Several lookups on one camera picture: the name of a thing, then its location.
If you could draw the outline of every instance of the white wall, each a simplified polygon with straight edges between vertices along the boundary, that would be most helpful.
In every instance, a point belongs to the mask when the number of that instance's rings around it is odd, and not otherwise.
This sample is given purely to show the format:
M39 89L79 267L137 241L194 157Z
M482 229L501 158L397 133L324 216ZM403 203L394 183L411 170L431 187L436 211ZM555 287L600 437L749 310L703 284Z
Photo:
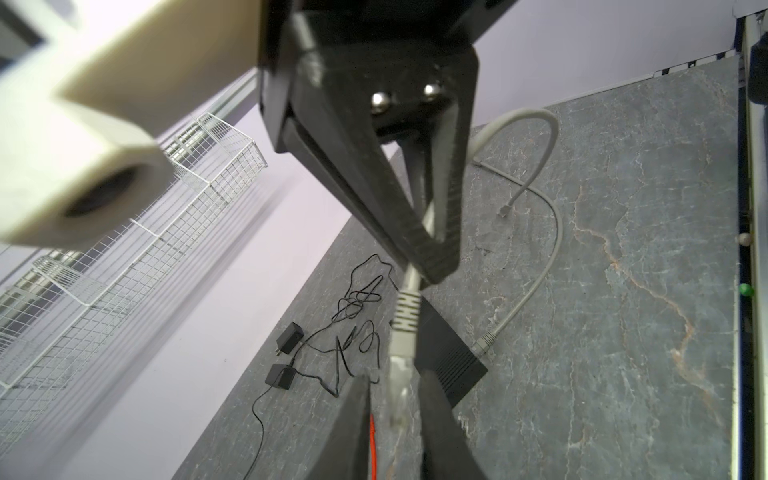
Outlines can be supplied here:
M726 51L732 7L732 0L520 0L476 45L475 123ZM291 176L292 193L62 480L170 478L349 216L294 159L272 153L255 111L237 126L262 149L268 174Z
M519 0L476 43L473 124L729 50L733 0Z
M291 193L152 359L59 478L170 478L349 218L254 109L237 124Z

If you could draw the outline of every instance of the ethernet cable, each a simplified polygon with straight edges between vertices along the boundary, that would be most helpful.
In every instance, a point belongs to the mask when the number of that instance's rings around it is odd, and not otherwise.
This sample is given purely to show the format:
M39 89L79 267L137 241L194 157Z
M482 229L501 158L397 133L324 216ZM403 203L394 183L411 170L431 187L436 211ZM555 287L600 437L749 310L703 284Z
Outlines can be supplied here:
M434 234L434 204L430 203L427 207L422 224L427 233ZM389 339L389 420L392 427L400 430L408 425L410 418L408 398L422 305L421 284L421 274L409 263L397 293L395 319L392 321L392 334Z
M549 142L547 143L547 147L545 148L544 153L542 154L541 159L538 162L538 165L536 166L536 169L526 181L513 177L512 175L504 171L501 171L498 168L493 167L492 165L489 165L483 161L475 160L475 155L477 155L477 153L502 128L506 127L507 125L513 124L516 121L525 120L529 118L538 118L538 119L547 121L547 123L549 124ZM552 248L552 255L550 255L549 260L547 261L547 264L544 267L544 270L538 276L536 281L533 282L533 285L531 286L531 288L520 299L520 301L512 308L509 314L507 314L507 316L504 317L504 319L498 323L498 325L493 326L491 329L489 329L486 333L484 333L475 341L474 345L472 345L472 353L475 354L475 356L477 356L478 358L480 358L481 356L485 355L488 352L488 350L491 348L491 345L493 345L493 342L495 342L496 339L498 338L499 333L501 333L501 331L520 312L523 306L531 299L531 297L539 288L539 286L544 282L544 278L549 273L549 270L551 270L552 264L554 263L554 260L557 258L558 253L560 253L560 245L562 244L562 241L563 241L563 219L562 219L562 215L560 214L560 210L547 194L545 194L538 188L531 186L531 183L533 183L533 180L536 180L536 177L538 177L538 175L541 173L541 169L544 168L547 161L549 160L549 157L552 155L554 144L558 140L558 134L560 130L559 125L560 124L558 122L558 119L549 110L544 110L541 108L520 108L518 110L513 110L506 114L503 114L501 117L496 118L489 124L485 125L483 129L480 130L469 141L469 146L467 147L467 157L472 159L472 163L474 165L484 168L494 174L497 174L503 178L506 178L507 180L513 183L516 183L517 185L520 185L520 188L515 192L514 195L512 195L512 198L509 200L509 202L507 202L507 204L501 208L501 210L499 211L499 214L502 216L505 216L511 210L512 204L515 202L515 200L517 200L517 198L524 191L530 190L534 194L538 195L543 201L545 201L547 205L549 205L549 207L552 209L552 212L554 213L555 228L557 230L557 236L555 237L554 247Z
M547 121L550 127L549 141L544 153L541 156L538 165L533 174L526 180L520 180L507 174L492 165L482 161L476 161L475 155L504 127L529 118L538 118ZM552 268L555 258L560 251L560 245L563 239L562 216L560 210L554 204L552 199L531 183L538 177L541 170L546 165L549 157L554 150L554 144L558 139L559 123L558 119L548 110L537 108L520 108L510 111L496 118L478 132L470 141L467 147L467 157L472 159L472 163L494 174L500 175L507 180L520 185L520 188L512 195L509 202L504 205L499 214L506 216L511 210L512 204L526 190L543 199L554 212L554 219L557 228L557 236L554 242L552 255L549 257L544 271L534 281L531 289L515 305L511 312L495 327L482 335L472 346L472 352L478 358L485 355L493 342L498 338L499 333L509 324L509 322L518 314L522 307L533 296L539 288L544 278ZM432 235L434 231L435 212L432 204L427 208L423 224L427 232ZM413 361L416 356L416 335L419 329L419 312L421 309L421 275L418 270L409 264L403 278L402 287L397 296L397 306L395 319L392 321L392 337L389 341L389 415L391 425L401 432L408 425L410 415L408 414L408 398L411 378L413 377Z

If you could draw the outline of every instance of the black bracket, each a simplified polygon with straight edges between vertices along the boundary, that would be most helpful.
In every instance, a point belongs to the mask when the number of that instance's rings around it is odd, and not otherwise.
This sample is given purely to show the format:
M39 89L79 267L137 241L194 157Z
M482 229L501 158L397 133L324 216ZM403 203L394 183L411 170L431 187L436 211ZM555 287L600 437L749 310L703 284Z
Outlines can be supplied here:
M466 444L461 427L434 372L419 381L422 417L422 480L487 480ZM370 381L352 381L323 450L306 480L368 478Z
M274 95L264 102L283 103L286 119L267 127L396 261L438 283L458 266L477 57L471 45L370 41L370 33L345 15L294 13L275 77L283 72L287 82L268 85ZM375 94L384 98L380 108ZM412 205L381 151L390 141L403 149ZM434 237L422 226L430 202Z
M268 3L260 107L275 151L296 155L401 266L442 281L459 261L472 42L515 0ZM410 198L381 152L390 141Z

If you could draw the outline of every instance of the black power adapter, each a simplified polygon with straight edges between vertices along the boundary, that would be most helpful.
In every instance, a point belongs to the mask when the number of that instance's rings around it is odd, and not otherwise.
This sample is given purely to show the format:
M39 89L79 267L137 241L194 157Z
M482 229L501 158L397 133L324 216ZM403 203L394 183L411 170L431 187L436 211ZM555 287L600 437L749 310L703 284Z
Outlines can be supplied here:
M291 350L299 344L299 340L304 338L304 330L294 322L291 322L286 329L277 337L277 355L282 353L291 353Z
M451 408L488 371L426 298L422 298L413 364L419 372L432 370L437 375Z
M270 368L270 372L267 373L264 383L275 386L278 389L288 390L291 383L293 383L294 376L296 376L296 369L292 366L274 363L272 368Z

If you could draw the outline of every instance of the red wire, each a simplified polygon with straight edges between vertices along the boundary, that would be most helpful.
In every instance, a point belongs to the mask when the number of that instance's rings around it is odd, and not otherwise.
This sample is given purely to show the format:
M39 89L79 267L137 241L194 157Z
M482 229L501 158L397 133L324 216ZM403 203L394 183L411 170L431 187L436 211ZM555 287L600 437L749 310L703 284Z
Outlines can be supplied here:
M371 480L376 480L376 425L371 414Z

